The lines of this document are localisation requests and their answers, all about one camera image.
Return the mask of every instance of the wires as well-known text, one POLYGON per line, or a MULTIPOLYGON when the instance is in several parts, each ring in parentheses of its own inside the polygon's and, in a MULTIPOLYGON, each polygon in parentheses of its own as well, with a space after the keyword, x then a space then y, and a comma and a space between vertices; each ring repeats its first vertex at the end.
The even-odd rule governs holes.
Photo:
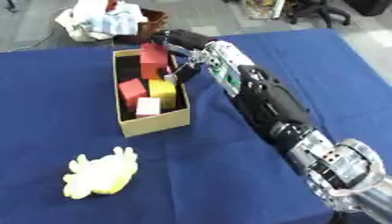
POLYGON ((16 48, 16 49, 12 49, 12 50, 9 50, 7 53, 13 53, 13 52, 22 51, 22 50, 28 50, 28 49, 32 49, 34 47, 37 47, 40 44, 42 44, 45 41, 47 41, 53 34, 54 34, 54 29, 51 29, 51 31, 49 32, 48 35, 46 35, 45 37, 43 37, 42 39, 37 41, 34 45, 28 45, 28 46, 23 46, 23 47, 19 47, 19 48, 16 48))
MULTIPOLYGON (((55 18, 57 15, 59 15, 62 11, 66 10, 66 9, 68 9, 68 8, 65 7, 65 8, 56 10, 56 11, 52 14, 51 18, 55 18)), ((35 44, 33 44, 33 45, 28 45, 28 46, 23 46, 23 47, 19 47, 19 48, 16 48, 16 49, 12 49, 12 50, 7 51, 7 53, 13 53, 13 52, 17 52, 17 51, 23 51, 23 50, 32 49, 32 48, 35 48, 35 47, 41 45, 41 44, 44 43, 45 41, 47 41, 47 40, 48 40, 51 36, 53 36, 53 34, 54 34, 54 30, 55 30, 55 29, 54 29, 54 26, 53 26, 53 22, 54 22, 53 20, 49 19, 49 24, 48 24, 48 26, 50 27, 51 30, 49 31, 49 33, 48 33, 46 36, 44 36, 42 39, 40 39, 39 41, 37 41, 35 44)))

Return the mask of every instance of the chair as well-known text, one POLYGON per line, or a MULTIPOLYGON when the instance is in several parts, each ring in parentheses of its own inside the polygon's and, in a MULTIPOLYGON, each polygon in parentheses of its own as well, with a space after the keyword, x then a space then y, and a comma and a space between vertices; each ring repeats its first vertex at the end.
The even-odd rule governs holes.
POLYGON ((297 0, 299 5, 293 9, 290 23, 296 24, 298 18, 307 17, 312 13, 318 13, 325 20, 326 27, 332 28, 332 19, 330 14, 342 16, 345 20, 343 25, 350 25, 351 16, 343 10, 328 5, 327 0, 297 0))
POLYGON ((6 10, 16 13, 17 12, 17 7, 15 6, 14 2, 12 0, 7 0, 7 6, 5 7, 6 10))

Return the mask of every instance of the white cloth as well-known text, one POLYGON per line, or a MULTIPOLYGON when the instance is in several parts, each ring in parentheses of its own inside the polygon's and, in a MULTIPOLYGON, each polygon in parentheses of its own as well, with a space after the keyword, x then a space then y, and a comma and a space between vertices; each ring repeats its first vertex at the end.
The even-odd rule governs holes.
POLYGON ((118 2, 109 12, 105 11, 106 5, 107 0, 80 0, 73 9, 64 10, 56 22, 73 40, 90 42, 115 35, 137 35, 138 24, 148 21, 137 4, 118 2))

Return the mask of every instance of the red block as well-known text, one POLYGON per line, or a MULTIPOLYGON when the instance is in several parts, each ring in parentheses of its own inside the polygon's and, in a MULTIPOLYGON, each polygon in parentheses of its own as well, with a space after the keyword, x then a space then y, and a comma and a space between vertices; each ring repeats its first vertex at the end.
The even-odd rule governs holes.
POLYGON ((140 49, 141 75, 144 79, 158 80, 158 69, 167 67, 167 51, 154 43, 142 44, 140 49))
POLYGON ((128 80, 120 83, 118 86, 128 108, 134 108, 139 97, 147 97, 148 95, 147 90, 139 79, 128 80))

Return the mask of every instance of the yellow block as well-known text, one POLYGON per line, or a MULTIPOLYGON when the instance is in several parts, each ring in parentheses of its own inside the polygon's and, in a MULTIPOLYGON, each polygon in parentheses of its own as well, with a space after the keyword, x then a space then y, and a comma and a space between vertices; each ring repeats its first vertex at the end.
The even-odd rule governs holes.
POLYGON ((161 99, 162 109, 176 108, 176 87, 165 80, 149 80, 150 97, 161 99))

